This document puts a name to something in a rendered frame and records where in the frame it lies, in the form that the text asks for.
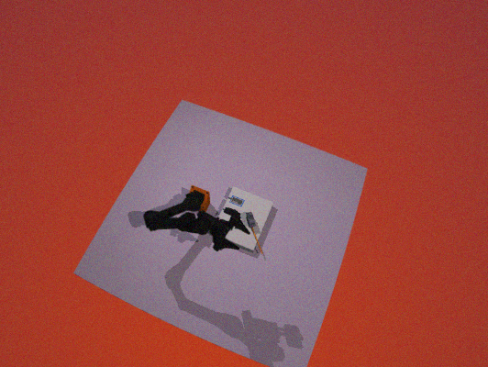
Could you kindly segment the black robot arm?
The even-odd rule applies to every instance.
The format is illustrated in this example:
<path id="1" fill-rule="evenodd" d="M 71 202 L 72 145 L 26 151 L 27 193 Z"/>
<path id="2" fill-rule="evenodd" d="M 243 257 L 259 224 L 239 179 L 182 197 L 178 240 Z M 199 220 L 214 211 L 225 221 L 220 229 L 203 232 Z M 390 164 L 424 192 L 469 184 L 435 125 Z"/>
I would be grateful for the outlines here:
<path id="1" fill-rule="evenodd" d="M 201 208 L 201 204 L 204 201 L 205 195 L 193 191 L 186 195 L 184 201 L 170 208 L 163 209 L 162 211 L 147 211 L 143 214 L 146 228 L 150 231 L 156 231 L 158 229 L 173 229 L 178 228 L 181 231 L 187 231 L 191 233 L 198 233 L 204 235 L 210 228 L 214 217 L 207 214 L 205 211 L 198 211 Z M 183 212 L 192 211 L 197 213 L 197 219 L 194 213 L 185 213 L 179 217 L 172 217 L 180 215 Z M 221 245 L 225 239 L 225 229 L 222 227 L 216 227 L 216 231 L 210 233 L 213 237 L 213 243 Z"/>

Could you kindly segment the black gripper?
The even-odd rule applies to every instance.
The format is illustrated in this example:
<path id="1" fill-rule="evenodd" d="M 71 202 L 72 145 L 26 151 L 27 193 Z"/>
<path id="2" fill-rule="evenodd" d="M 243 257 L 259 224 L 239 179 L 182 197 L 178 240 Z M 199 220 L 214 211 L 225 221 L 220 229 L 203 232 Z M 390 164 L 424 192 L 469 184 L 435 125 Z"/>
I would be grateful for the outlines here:
<path id="1" fill-rule="evenodd" d="M 241 216 L 240 216 L 239 212 L 234 212 L 232 214 L 230 220 L 228 221 L 228 223 L 227 222 L 224 223 L 224 222 L 220 221 L 219 217 L 214 218 L 214 220 L 213 220 L 213 222 L 209 228 L 209 232 L 212 233 L 212 232 L 216 231 L 216 227 L 224 228 L 226 231 L 225 236 L 228 234 L 228 232 L 230 231 L 230 229 L 232 227 L 235 227 L 235 229 L 239 229 L 239 230 L 243 231 L 244 233 L 250 235 L 250 232 L 247 230 L 247 228 L 244 226 L 244 224 L 241 221 Z M 224 239 L 222 241 L 221 245 L 217 245 L 215 243 L 213 245 L 213 249 L 215 251 L 218 251 L 219 249 L 222 250 L 224 248 L 239 250 L 239 247 L 228 239 Z"/>

